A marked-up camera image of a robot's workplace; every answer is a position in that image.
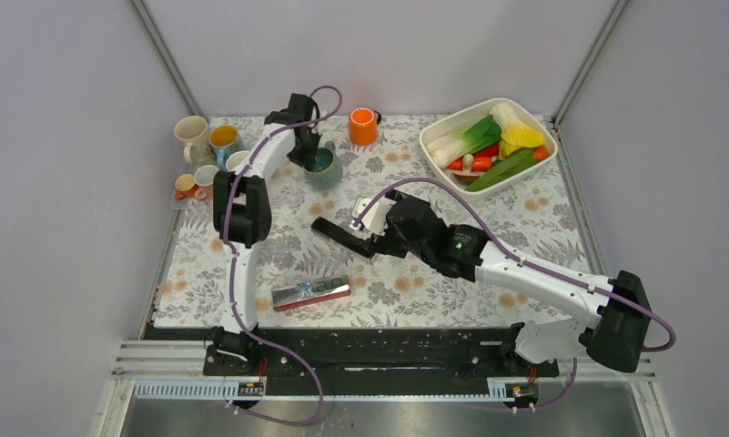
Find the large orange mug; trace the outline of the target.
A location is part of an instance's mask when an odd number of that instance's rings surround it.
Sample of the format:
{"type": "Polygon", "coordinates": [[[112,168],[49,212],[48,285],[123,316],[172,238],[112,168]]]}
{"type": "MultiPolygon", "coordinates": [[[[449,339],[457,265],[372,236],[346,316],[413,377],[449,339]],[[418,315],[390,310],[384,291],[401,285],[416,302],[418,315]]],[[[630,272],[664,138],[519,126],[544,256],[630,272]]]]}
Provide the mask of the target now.
{"type": "Polygon", "coordinates": [[[378,138],[378,127],[382,120],[380,112],[359,107],[349,113],[349,140],[359,147],[372,145],[378,138]]]}

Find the green ceramic mug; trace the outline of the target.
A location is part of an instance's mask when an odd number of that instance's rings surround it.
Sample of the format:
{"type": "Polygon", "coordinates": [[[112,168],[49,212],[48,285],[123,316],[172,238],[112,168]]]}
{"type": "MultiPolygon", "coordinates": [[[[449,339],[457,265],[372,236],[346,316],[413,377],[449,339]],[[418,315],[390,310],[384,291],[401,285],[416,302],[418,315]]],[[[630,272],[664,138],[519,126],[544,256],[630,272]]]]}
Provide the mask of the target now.
{"type": "Polygon", "coordinates": [[[306,181],[317,190],[329,190],[340,183],[343,166],[333,141],[326,141],[317,150],[311,164],[304,168],[304,175],[306,181]]]}

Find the light pink mug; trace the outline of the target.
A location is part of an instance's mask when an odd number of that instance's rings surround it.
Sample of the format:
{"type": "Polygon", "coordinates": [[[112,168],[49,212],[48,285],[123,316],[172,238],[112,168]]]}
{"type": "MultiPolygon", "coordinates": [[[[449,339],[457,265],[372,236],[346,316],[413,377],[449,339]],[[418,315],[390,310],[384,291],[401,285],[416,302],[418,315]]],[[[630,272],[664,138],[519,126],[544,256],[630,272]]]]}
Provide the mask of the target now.
{"type": "Polygon", "coordinates": [[[250,155],[249,150],[239,150],[239,151],[234,152],[226,160],[225,170],[227,172],[240,171],[245,166],[245,162],[248,160],[249,155],[250,155]]]}

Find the cream ceramic mug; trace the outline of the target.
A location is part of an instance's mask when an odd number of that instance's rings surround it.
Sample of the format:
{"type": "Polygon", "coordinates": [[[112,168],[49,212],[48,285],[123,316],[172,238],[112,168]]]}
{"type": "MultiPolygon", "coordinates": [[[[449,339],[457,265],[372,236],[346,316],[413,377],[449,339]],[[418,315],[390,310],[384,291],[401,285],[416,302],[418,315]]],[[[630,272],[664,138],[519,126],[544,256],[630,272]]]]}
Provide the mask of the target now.
{"type": "Polygon", "coordinates": [[[208,121],[201,116],[188,116],[179,120],[174,135],[182,145],[184,160],[190,165],[212,164],[214,152],[208,142],[208,121]]]}

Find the salmon pink printed mug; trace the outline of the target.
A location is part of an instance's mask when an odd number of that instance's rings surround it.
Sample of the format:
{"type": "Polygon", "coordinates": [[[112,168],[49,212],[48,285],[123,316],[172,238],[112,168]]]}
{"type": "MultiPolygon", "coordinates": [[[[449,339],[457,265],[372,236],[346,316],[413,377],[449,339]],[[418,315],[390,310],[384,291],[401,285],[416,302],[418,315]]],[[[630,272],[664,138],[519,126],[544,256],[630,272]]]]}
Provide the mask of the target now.
{"type": "Polygon", "coordinates": [[[197,185],[195,199],[199,201],[207,201],[213,195],[214,179],[218,173],[216,165],[204,165],[194,173],[194,182],[197,185]]]}

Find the small orange cup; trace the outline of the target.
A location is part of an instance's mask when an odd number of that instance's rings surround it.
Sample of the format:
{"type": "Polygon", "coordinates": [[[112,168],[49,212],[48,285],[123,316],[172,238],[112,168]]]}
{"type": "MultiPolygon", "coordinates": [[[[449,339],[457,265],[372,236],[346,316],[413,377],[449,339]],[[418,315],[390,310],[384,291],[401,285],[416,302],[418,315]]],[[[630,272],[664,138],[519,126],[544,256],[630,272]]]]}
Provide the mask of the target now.
{"type": "Polygon", "coordinates": [[[181,201],[184,199],[195,198],[199,190],[193,174],[185,173],[176,178],[174,181],[174,199],[181,201]]]}

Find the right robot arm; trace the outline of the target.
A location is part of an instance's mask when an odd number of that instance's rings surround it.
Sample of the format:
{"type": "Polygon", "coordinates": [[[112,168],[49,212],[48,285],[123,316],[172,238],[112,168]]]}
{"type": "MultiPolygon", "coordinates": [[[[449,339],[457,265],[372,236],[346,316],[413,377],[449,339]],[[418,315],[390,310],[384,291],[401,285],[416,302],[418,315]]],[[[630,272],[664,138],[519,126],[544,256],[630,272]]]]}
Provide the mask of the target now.
{"type": "Polygon", "coordinates": [[[446,224],[427,201],[398,190],[378,200],[358,198],[350,215],[363,220],[353,222],[354,229],[385,238],[444,277],[520,292],[565,314],[557,322],[510,326],[500,351],[508,373],[579,357],[613,371],[637,370],[651,322],[637,275],[622,270],[609,278],[527,257],[479,227],[446,224]]]}

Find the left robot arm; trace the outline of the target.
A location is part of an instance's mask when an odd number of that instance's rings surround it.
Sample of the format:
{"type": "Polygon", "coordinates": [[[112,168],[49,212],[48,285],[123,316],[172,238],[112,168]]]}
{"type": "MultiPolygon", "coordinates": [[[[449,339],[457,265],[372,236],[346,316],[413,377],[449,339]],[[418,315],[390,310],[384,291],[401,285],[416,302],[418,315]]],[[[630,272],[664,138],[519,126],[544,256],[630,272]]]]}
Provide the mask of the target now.
{"type": "Polygon", "coordinates": [[[259,349],[269,345],[253,332],[259,252],[272,225],[267,182],[286,161],[301,168],[313,163],[320,142],[313,127],[325,119],[312,95],[292,94],[285,108],[265,118],[262,136],[246,157],[215,175],[213,225],[231,260],[225,310],[212,346],[237,373],[253,372],[259,349]]]}

